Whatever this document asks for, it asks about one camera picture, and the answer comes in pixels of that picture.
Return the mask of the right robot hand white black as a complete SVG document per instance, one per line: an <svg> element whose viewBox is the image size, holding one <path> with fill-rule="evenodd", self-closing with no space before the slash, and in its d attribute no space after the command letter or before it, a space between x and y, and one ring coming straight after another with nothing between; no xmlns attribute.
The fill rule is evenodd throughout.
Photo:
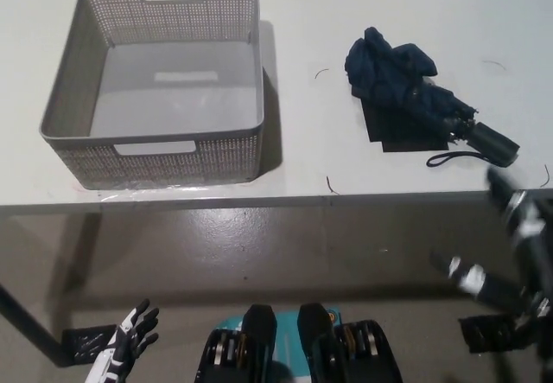
<svg viewBox="0 0 553 383"><path fill-rule="evenodd" d="M504 170L486 173L490 202L498 209L510 240L520 283L493 275L458 255L430 252L431 264L457 289L479 303L515 316L546 317L552 311L552 213L518 187Z"/></svg>

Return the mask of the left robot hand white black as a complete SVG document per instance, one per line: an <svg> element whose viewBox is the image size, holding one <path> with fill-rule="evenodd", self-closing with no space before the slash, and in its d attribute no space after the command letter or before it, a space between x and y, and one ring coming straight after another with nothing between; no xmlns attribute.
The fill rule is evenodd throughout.
<svg viewBox="0 0 553 383"><path fill-rule="evenodd" d="M159 335L158 308L149 308L144 299L116 327L105 348L99 353L86 377L85 383L124 383L138 358Z"/></svg>

